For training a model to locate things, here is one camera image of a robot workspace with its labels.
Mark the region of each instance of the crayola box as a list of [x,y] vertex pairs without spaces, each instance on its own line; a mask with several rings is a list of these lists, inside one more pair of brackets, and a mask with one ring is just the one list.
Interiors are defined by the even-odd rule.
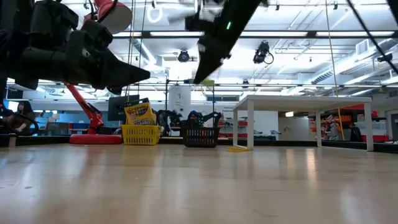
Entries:
[[156,114],[152,112],[148,98],[126,102],[124,112],[129,125],[156,125]]

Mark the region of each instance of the yellow basket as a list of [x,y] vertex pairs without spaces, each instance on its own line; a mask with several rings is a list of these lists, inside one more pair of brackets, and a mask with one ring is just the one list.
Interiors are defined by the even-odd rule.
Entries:
[[124,144],[127,145],[150,145],[159,142],[160,126],[149,125],[122,125]]

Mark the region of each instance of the chair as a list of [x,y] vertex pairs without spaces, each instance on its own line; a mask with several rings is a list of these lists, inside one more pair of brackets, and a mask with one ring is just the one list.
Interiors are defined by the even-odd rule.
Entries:
[[69,135],[69,123],[48,122],[45,127],[47,136],[65,136]]

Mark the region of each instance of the wooden floor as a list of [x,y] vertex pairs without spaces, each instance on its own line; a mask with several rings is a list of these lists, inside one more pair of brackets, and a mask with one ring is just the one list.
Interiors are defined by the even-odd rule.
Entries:
[[349,149],[19,147],[0,152],[0,223],[380,224],[398,156]]

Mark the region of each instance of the table leg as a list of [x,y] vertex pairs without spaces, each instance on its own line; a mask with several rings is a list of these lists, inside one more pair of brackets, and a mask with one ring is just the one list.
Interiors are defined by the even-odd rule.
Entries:
[[254,149],[254,102],[248,101],[248,149]]
[[321,111],[315,111],[315,127],[317,128],[317,145],[322,147],[322,133],[321,133]]
[[238,110],[234,110],[233,118],[233,145],[238,146]]
[[365,103],[364,109],[366,123],[366,149],[368,149],[368,152],[373,152],[373,125],[371,104]]

